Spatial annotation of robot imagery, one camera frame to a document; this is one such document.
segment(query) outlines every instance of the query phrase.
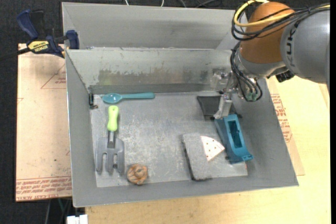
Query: plastic spoon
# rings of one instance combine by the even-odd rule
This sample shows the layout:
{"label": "plastic spoon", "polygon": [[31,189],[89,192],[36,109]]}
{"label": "plastic spoon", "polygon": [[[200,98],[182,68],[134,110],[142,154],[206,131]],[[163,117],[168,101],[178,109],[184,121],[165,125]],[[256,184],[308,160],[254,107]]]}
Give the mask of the plastic spoon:
{"label": "plastic spoon", "polygon": [[155,94],[153,92],[118,94],[108,93],[103,96],[103,101],[108,104],[116,104],[122,99],[153,99]]}

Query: cardboard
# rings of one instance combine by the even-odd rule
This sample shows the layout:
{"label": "cardboard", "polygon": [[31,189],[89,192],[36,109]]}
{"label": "cardboard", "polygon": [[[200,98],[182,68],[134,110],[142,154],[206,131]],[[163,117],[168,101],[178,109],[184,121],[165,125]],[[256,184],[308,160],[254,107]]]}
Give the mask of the cardboard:
{"label": "cardboard", "polygon": [[65,60],[18,56],[16,201],[72,195]]}

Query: gray sponge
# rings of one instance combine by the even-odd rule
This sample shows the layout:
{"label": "gray sponge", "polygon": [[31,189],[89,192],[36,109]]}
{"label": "gray sponge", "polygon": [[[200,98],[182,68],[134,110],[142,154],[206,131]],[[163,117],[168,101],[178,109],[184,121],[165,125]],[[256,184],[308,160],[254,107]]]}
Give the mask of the gray sponge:
{"label": "gray sponge", "polygon": [[200,134],[184,134],[182,135],[182,142],[184,144],[192,179],[199,181],[211,178],[210,167],[206,159]]}

